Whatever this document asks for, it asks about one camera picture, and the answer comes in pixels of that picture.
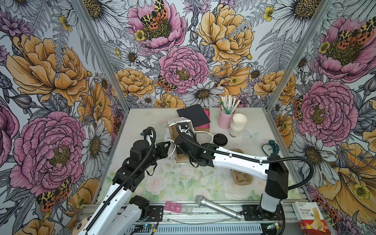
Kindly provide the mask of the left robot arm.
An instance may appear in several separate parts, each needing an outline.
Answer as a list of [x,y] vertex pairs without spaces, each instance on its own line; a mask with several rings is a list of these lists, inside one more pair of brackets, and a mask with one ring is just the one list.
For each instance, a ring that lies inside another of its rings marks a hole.
[[149,200],[133,193],[148,169],[156,168],[157,161],[168,157],[169,142],[156,143],[153,127],[145,129],[143,140],[134,142],[130,156],[117,170],[104,200],[87,224],[77,229],[78,235],[122,235],[135,222],[148,216]]

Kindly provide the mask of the brown pulp cup carrier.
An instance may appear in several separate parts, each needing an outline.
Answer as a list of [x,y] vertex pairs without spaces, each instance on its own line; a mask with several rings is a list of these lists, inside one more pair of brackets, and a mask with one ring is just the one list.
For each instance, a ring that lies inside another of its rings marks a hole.
[[246,174],[244,172],[240,172],[237,170],[231,170],[233,179],[237,185],[246,186],[253,183],[253,176]]

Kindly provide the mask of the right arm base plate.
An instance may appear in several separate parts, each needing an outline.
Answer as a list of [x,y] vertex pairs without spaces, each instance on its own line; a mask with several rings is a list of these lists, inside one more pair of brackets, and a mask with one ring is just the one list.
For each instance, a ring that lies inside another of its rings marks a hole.
[[277,206],[275,212],[269,212],[259,205],[242,205],[242,215],[246,221],[280,221],[283,214],[280,206]]

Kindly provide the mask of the stack of black lids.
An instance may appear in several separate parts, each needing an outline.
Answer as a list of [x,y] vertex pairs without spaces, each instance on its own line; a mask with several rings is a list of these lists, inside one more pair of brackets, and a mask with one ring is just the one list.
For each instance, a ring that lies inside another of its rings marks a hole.
[[215,134],[213,136],[213,143],[217,146],[224,147],[228,143],[228,138],[224,134]]

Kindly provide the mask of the pastel patterned gift bag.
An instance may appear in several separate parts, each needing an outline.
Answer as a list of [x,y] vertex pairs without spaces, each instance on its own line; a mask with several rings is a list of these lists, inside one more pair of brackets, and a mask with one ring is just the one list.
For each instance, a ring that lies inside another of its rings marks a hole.
[[189,157],[183,151],[179,149],[178,144],[183,144],[185,139],[180,136],[177,131],[178,124],[183,128],[180,132],[186,137],[190,137],[199,143],[213,143],[213,134],[209,133],[209,129],[195,129],[193,122],[186,117],[177,117],[167,121],[165,140],[171,142],[171,147],[168,150],[169,157],[171,157],[175,163],[183,164],[189,162]]

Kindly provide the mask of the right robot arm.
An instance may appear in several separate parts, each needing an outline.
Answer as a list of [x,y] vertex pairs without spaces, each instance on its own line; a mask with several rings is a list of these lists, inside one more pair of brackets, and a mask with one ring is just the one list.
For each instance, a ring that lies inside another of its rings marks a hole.
[[[187,123],[178,123],[176,130],[179,136],[174,143],[188,156],[194,167],[228,168],[265,180],[266,185],[258,208],[260,213],[275,213],[280,203],[287,199],[288,191],[305,185],[315,173],[313,163],[303,157],[281,158],[274,153],[269,157],[241,154],[210,143],[199,144],[191,136],[192,132]],[[287,161],[305,162],[308,166],[308,176],[301,182],[289,186],[289,170],[285,165]]]

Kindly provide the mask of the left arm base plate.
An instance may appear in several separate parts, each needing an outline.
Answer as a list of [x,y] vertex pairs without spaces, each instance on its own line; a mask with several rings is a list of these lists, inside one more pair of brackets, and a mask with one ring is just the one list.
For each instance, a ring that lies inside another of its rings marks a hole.
[[164,215],[164,206],[151,205],[147,210],[145,222],[162,222]]

